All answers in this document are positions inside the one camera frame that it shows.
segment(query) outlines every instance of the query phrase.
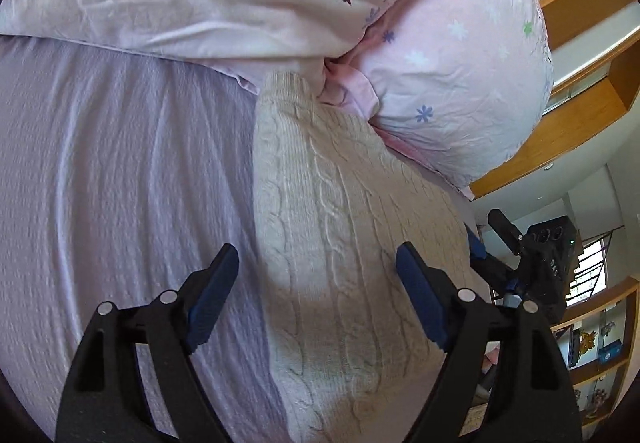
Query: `bed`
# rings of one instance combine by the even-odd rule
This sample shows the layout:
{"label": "bed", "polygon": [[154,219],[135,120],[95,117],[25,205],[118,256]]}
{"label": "bed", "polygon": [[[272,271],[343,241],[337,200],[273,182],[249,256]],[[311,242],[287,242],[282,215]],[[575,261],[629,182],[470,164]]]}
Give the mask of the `bed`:
{"label": "bed", "polygon": [[[235,441],[290,441],[256,279],[251,84],[194,63],[14,36],[0,36],[0,81],[0,413],[30,441],[52,437],[95,306],[145,303],[229,242],[239,279],[194,366]],[[475,229],[455,186],[403,160]],[[488,291],[479,280],[476,289]],[[140,359],[154,419],[172,433],[148,355]],[[435,378],[407,385],[361,441],[400,441]]]}

